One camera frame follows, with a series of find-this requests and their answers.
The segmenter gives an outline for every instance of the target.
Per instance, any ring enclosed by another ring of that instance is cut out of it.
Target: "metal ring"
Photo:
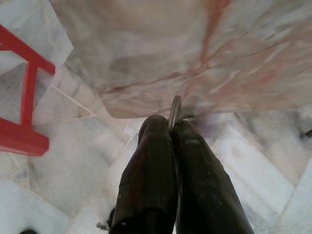
[[[179,121],[180,119],[180,112],[181,112],[181,96],[175,96],[171,110],[170,110],[170,115],[169,115],[169,132],[172,133],[175,124]]]

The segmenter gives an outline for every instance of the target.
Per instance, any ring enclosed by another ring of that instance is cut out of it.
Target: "marble floor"
[[[107,233],[97,223],[115,205],[145,118],[109,115],[48,0],[0,1],[0,22],[57,67],[54,76],[39,71],[33,112],[33,128],[49,137],[49,151],[0,153],[0,230]],[[13,122],[20,120],[24,72],[22,59],[0,52],[0,116]],[[256,234],[312,233],[312,141],[299,138],[312,127],[312,106],[207,116],[197,127]]]

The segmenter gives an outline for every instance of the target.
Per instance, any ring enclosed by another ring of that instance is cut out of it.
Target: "red metal frame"
[[[49,149],[49,139],[32,127],[37,69],[54,75],[55,66],[0,24],[0,51],[11,50],[28,61],[23,85],[20,124],[0,117],[0,151],[41,156]]]

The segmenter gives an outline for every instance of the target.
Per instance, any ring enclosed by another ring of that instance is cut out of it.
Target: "red stool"
[[[37,69],[54,75],[55,66],[0,24],[0,51],[11,50],[28,61],[23,85],[20,124],[0,117],[0,151],[41,156],[49,149],[49,138],[32,129]]]

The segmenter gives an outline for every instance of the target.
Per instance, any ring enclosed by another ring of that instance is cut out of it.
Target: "metal disc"
[[[169,132],[172,133],[175,124],[179,121],[181,112],[181,96],[175,96],[169,115]]]

